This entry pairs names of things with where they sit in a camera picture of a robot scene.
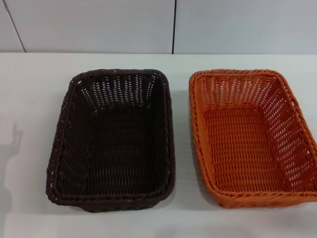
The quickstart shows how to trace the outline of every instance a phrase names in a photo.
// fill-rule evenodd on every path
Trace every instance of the table surface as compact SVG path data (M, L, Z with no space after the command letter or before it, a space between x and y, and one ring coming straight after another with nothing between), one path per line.
M0 237L316 237L317 203L223 209L202 185L191 143L188 80L198 70L282 73L317 138L317 56L0 54ZM168 78L176 157L173 193L152 209L90 214L45 194L63 97L73 76L99 68L155 68Z

